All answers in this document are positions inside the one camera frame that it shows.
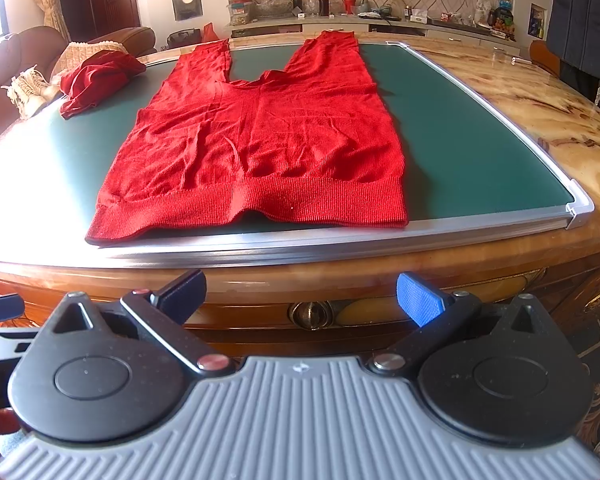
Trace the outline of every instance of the drawer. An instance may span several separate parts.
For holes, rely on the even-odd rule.
[[[480,45],[481,41],[478,38],[472,38],[471,36],[463,36],[462,34],[453,34],[451,32],[445,32],[444,30],[428,30],[427,38],[433,38],[434,40],[447,40],[450,43],[471,46],[478,46]]]
[[[499,52],[501,54],[508,54],[509,56],[519,56],[520,55],[520,49],[518,47],[503,45],[501,43],[496,43],[495,41],[480,40],[480,46],[488,48],[489,50],[493,50],[494,52]]]
[[[323,30],[340,30],[342,32],[369,32],[366,23],[303,23],[303,32],[322,32]]]

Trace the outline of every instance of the red container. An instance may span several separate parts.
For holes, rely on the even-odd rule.
[[[344,10],[347,14],[353,14],[353,7],[356,5],[356,0],[344,0]]]

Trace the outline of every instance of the brown leather sofa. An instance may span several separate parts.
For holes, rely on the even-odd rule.
[[[148,27],[123,28],[91,41],[117,41],[132,56],[155,52],[155,34]],[[11,83],[11,77],[37,65],[48,80],[56,61],[67,46],[67,41],[51,27],[33,27],[18,34],[0,38],[0,86]],[[19,117],[17,108],[0,88],[0,134]]]

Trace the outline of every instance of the white shoe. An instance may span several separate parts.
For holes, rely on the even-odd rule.
[[[40,108],[45,107],[45,99],[36,93],[23,76],[19,75],[18,77],[12,78],[11,87],[22,102],[22,108],[18,107],[21,118],[25,120],[29,119],[33,117]]]
[[[7,91],[7,97],[9,99],[11,99],[11,102],[18,109],[18,111],[20,113],[20,118],[21,119],[26,119],[26,117],[24,115],[24,103],[22,101],[20,101],[20,98],[18,97],[18,94],[16,93],[16,91],[13,89],[13,86],[1,86],[0,88],[5,88],[6,89],[6,91]]]
[[[24,77],[36,94],[42,96],[47,103],[53,101],[60,94],[60,87],[49,84],[45,77],[38,70],[36,70],[35,66],[27,68],[20,75]]]

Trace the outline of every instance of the red shirt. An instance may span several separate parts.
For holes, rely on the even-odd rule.
[[[353,33],[307,40],[284,70],[229,81],[228,41],[180,56],[120,147],[87,241],[283,222],[403,226],[404,157]]]

